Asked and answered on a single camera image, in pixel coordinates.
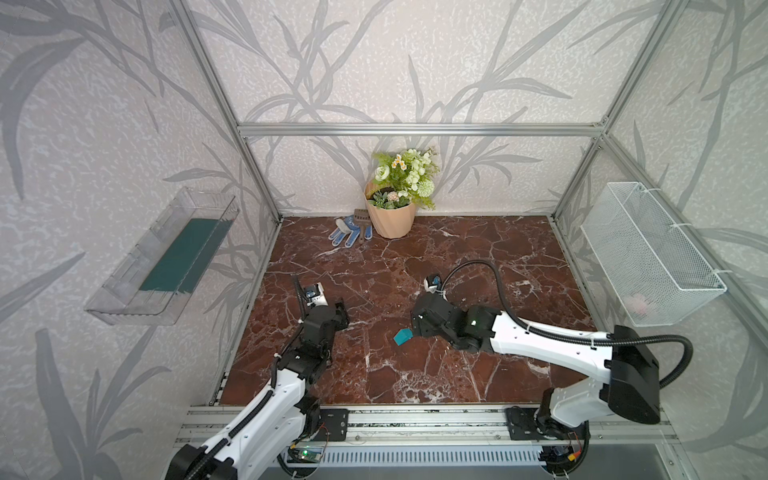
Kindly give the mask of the teal wedge block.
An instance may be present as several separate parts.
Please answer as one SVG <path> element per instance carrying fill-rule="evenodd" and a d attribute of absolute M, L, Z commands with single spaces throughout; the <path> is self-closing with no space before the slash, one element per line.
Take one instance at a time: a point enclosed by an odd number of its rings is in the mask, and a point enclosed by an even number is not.
<path fill-rule="evenodd" d="M 394 340 L 394 342 L 395 342 L 395 344 L 397 346 L 401 346 L 401 345 L 405 344 L 406 342 L 408 342 L 409 340 L 411 340 L 413 338 L 413 336 L 414 336 L 414 334 L 413 334 L 411 329 L 404 328 L 404 329 L 399 330 L 395 334 L 393 340 Z"/>

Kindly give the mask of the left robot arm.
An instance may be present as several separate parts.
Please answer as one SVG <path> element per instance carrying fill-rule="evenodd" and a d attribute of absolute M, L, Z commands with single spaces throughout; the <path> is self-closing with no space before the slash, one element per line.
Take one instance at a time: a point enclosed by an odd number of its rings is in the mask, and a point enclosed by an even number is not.
<path fill-rule="evenodd" d="M 294 441 L 317 433 L 319 400 L 310 394 L 331 365 L 334 338 L 349 325 L 343 302 L 311 302 L 297 333 L 276 354 L 269 381 L 218 433 L 172 457 L 167 479 L 257 479 Z"/>

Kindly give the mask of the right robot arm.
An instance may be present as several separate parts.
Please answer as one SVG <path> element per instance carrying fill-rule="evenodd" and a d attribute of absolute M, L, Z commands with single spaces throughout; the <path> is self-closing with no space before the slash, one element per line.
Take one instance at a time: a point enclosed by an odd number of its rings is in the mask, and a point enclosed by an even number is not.
<path fill-rule="evenodd" d="M 578 372 L 585 378 L 542 395 L 533 424 L 558 435 L 609 414 L 640 424 L 660 422 L 659 364 L 644 345 L 603 345 L 637 340 L 634 330 L 574 331 L 515 321 L 506 311 L 472 306 L 464 310 L 438 293 L 424 293 L 411 311 L 416 336 L 445 339 L 457 350 L 529 357 Z"/>

